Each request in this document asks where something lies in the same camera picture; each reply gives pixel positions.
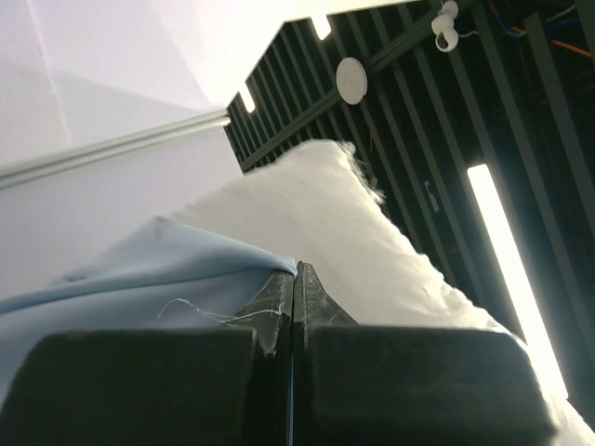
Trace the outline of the white pillow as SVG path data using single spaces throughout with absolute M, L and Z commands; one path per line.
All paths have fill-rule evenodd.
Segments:
M 312 140 L 173 218 L 311 264 L 358 322 L 501 331 L 416 250 L 380 202 L 350 144 Z

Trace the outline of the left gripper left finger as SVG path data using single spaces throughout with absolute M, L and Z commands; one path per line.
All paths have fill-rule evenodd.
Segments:
M 274 271 L 259 292 L 220 323 L 235 355 L 279 356 L 289 351 L 294 276 Z

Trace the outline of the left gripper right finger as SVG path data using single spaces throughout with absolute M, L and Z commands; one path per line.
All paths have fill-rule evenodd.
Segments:
M 293 323 L 307 335 L 318 325 L 357 325 L 326 292 L 312 264 L 299 262 L 294 282 Z

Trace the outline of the light blue pillowcase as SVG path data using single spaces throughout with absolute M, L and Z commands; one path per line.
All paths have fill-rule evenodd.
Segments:
M 71 330 L 229 324 L 289 257 L 164 218 L 44 289 L 1 302 L 1 391 L 33 346 Z

